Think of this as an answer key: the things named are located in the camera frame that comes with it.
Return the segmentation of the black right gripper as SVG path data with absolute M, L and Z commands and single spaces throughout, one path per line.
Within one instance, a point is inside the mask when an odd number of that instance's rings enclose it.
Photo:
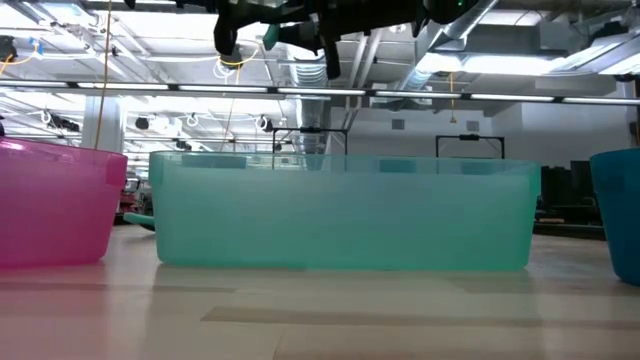
M 423 19 L 423 0 L 326 0 L 325 6 L 320 13 L 319 33 L 330 38 L 324 47 L 329 80 L 341 75 L 334 38 Z M 314 22 L 281 27 L 277 39 L 314 54 L 323 48 Z

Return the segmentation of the long ceiling light strip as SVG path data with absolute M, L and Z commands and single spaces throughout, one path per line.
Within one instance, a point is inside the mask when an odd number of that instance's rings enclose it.
M 247 85 L 193 85 L 123 82 L 72 82 L 38 80 L 0 80 L 0 90 L 50 93 L 83 93 L 106 95 L 149 95 L 182 97 L 360 97 L 410 100 L 454 100 L 487 102 L 551 103 L 562 105 L 633 106 L 640 107 L 640 99 L 585 96 L 513 95 L 467 92 L 434 92 L 375 90 L 353 88 L 276 87 Z

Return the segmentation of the green translucent plastic bin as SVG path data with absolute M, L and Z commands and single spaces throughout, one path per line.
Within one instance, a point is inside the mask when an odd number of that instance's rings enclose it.
M 155 152 L 156 244 L 170 265 L 518 271 L 536 163 L 503 159 Z

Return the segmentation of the red cart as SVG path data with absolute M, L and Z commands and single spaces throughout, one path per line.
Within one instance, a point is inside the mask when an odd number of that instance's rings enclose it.
M 126 174 L 125 186 L 120 193 L 120 200 L 116 215 L 115 225 L 124 225 L 125 213 L 145 213 L 145 181 L 133 172 Z

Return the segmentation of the black desks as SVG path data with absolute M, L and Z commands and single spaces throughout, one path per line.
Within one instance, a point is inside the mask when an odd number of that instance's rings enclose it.
M 533 232 L 606 240 L 589 161 L 572 160 L 568 168 L 541 167 L 541 195 L 537 200 Z

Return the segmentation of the red translucent plastic bin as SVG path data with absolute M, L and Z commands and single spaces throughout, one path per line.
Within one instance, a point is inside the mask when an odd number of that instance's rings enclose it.
M 0 268 L 100 260 L 127 157 L 0 137 Z

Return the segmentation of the blue plastic bin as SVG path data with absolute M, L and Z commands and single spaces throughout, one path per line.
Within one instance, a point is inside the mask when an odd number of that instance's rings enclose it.
M 614 272 L 640 286 L 640 148 L 593 155 L 590 166 Z

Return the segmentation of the silver ventilation duct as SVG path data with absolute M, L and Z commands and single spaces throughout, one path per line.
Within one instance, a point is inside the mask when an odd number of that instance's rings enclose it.
M 294 62 L 289 66 L 292 84 L 303 88 L 324 88 L 328 85 L 326 60 L 323 52 L 312 51 L 288 45 L 287 59 Z M 329 128 L 330 101 L 299 97 L 296 101 L 296 123 L 299 128 Z M 299 135 L 300 150 L 306 154 L 324 154 L 327 134 Z

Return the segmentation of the black stand frame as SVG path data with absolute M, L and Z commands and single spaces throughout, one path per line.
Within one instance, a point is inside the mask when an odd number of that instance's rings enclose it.
M 494 147 L 494 150 L 499 151 L 500 159 L 506 159 L 506 141 L 502 136 L 482 136 L 478 134 L 460 134 L 460 135 L 436 135 L 435 136 L 435 157 L 440 158 L 440 141 L 442 139 L 457 139 L 458 141 L 477 142 L 484 140 L 489 145 L 493 146 L 491 140 L 496 140 L 500 143 L 500 149 Z
M 322 127 L 274 127 L 271 130 L 272 152 L 281 151 L 282 144 L 292 145 L 303 154 L 325 154 L 329 138 L 334 135 L 342 142 L 344 154 L 348 154 L 348 131 L 345 129 L 331 129 Z

